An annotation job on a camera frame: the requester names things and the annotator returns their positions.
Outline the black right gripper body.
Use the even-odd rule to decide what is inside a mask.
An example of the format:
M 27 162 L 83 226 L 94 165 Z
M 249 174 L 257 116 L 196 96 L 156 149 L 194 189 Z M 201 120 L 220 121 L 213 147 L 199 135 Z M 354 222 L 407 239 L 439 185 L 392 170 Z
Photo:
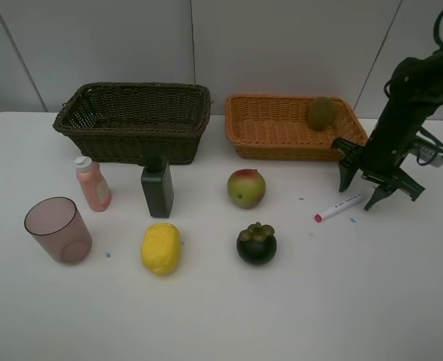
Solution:
M 332 148 L 342 154 L 342 159 L 356 162 L 364 179 L 377 184 L 389 184 L 393 193 L 403 191 L 412 201 L 425 190 L 401 169 L 424 119 L 414 115 L 401 120 L 384 115 L 377 122 L 366 145 L 361 146 L 344 138 L 332 142 Z

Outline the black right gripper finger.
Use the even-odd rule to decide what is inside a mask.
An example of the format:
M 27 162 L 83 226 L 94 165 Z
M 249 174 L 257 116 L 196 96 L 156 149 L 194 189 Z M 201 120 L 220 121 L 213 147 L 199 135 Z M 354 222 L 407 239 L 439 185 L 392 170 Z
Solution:
M 340 172 L 340 184 L 338 191 L 343 193 L 350 186 L 355 174 L 359 170 L 356 162 L 343 159 L 338 163 L 338 170 Z
M 364 210 L 369 211 L 370 208 L 381 200 L 384 200 L 393 194 L 393 187 L 389 184 L 380 184 L 375 188 L 370 200 L 366 203 Z

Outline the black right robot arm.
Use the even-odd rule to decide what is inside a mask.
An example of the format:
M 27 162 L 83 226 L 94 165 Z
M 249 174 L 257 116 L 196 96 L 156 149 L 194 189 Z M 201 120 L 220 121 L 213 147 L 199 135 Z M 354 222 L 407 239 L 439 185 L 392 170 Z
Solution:
M 425 190 L 401 168 L 408 154 L 415 155 L 420 166 L 443 165 L 443 143 L 423 128 L 425 120 L 443 105 L 443 50 L 426 59 L 405 59 L 386 88 L 388 102 L 366 144 L 343 138 L 332 143 L 343 156 L 338 164 L 340 192 L 350 186 L 358 171 L 377 185 L 366 210 L 397 190 L 412 201 Z

